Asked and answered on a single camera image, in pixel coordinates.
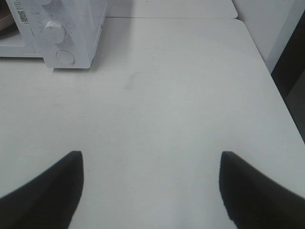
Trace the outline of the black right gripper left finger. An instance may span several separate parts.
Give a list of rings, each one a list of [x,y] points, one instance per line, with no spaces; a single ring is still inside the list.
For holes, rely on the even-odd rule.
[[[83,157],[72,151],[0,199],[2,229],[67,229],[81,199]]]

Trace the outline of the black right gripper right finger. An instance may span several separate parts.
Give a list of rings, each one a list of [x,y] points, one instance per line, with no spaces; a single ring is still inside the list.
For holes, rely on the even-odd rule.
[[[228,217],[239,229],[305,227],[305,199],[234,152],[221,154],[219,189]]]

